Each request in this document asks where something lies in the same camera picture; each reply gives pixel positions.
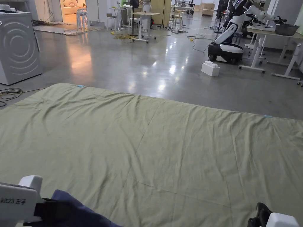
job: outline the floor fan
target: floor fan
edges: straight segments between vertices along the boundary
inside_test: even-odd
[[[133,17],[132,17],[132,32],[129,35],[131,35],[131,36],[138,36],[138,34],[134,34],[134,11],[135,11],[135,8],[139,8],[139,0],[130,0],[129,3],[132,6],[132,12],[133,12]]]

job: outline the white stool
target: white stool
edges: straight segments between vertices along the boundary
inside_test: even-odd
[[[175,15],[174,16],[174,25],[176,26],[177,24],[177,19],[179,19],[179,23],[180,23],[180,26],[183,26],[183,19],[182,19],[183,16],[179,16],[179,15]]]
[[[116,16],[113,16],[111,13],[107,13],[106,14],[106,17],[107,17],[107,19],[106,19],[106,24],[107,24],[107,26],[106,26],[106,28],[107,28],[107,31],[108,31],[108,20],[109,19],[113,19],[114,20],[114,22],[115,22],[115,31],[117,30],[117,26],[116,26]]]
[[[85,30],[85,24],[86,27],[89,28],[89,23],[88,23],[88,19],[87,19],[87,9],[78,9],[77,10],[77,29],[81,29],[82,30],[82,26],[83,29]]]
[[[137,31],[137,24],[140,23],[140,18],[134,18],[134,23],[136,23],[136,31]],[[132,18],[129,19],[128,27],[132,31]]]

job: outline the dark blue cloth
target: dark blue cloth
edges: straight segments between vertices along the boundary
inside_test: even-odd
[[[52,199],[66,201],[73,206],[71,218],[62,224],[58,224],[57,227],[121,227],[84,206],[67,192],[56,190]]]

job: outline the white block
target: white block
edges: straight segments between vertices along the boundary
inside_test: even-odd
[[[292,216],[271,213],[266,227],[299,227],[299,224]]]
[[[202,64],[202,72],[206,73],[211,77],[216,77],[219,75],[220,67],[211,61],[206,61]]]

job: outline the wooden box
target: wooden box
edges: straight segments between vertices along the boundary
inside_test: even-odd
[[[215,4],[201,3],[200,10],[202,11],[202,15],[212,16],[214,14]]]

